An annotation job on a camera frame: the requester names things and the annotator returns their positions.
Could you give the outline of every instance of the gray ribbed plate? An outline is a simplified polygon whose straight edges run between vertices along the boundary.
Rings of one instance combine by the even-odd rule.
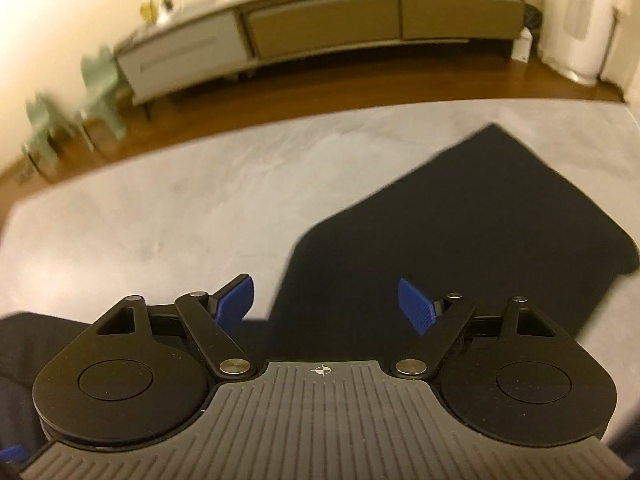
[[[596,438],[555,448],[496,442],[449,415],[428,384],[390,377],[378,362],[362,361],[271,363],[257,379],[220,386],[202,416],[164,442],[128,452],[57,443],[22,474],[37,480],[611,480],[629,473]]]

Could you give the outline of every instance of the wooden floor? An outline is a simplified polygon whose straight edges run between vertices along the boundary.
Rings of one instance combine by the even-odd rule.
[[[116,142],[101,123],[88,125],[98,146],[79,137],[55,147],[61,163],[42,163],[25,179],[20,161],[0,175],[0,227],[12,204],[44,187],[179,142],[271,121],[417,102],[485,98],[620,101],[609,84],[585,88],[533,58],[505,62],[488,44],[430,45],[334,54],[266,67],[237,83],[217,80],[161,98],[148,121],[141,107],[121,110],[129,135]]]

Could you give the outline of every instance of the floor-standing air conditioner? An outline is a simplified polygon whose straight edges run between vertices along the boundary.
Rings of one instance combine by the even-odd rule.
[[[538,55],[556,72],[592,86],[602,68],[615,0],[546,0]]]

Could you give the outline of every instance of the white crosshair symbol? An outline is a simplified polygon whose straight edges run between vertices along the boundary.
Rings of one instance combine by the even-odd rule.
[[[324,366],[324,365],[314,369],[314,372],[318,375],[322,375],[322,377],[324,377],[327,374],[330,374],[333,371],[334,371],[334,368],[329,368],[328,366]]]

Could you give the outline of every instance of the drawer handle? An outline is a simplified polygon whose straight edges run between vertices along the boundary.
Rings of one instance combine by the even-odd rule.
[[[188,54],[194,50],[197,50],[203,46],[207,46],[209,44],[214,44],[218,41],[218,38],[207,38],[206,40],[201,40],[198,41],[196,43],[191,43],[189,45],[186,45],[184,47],[180,47],[177,48],[175,50],[172,50],[166,54],[162,54],[162,56],[157,56],[153,59],[150,59],[148,61],[145,61],[144,63],[140,63],[140,72],[144,72],[145,70],[148,70],[149,68],[153,68],[154,65],[160,64],[162,62],[165,62],[169,59],[171,59],[172,57],[177,57],[177,56],[181,56],[182,54]]]

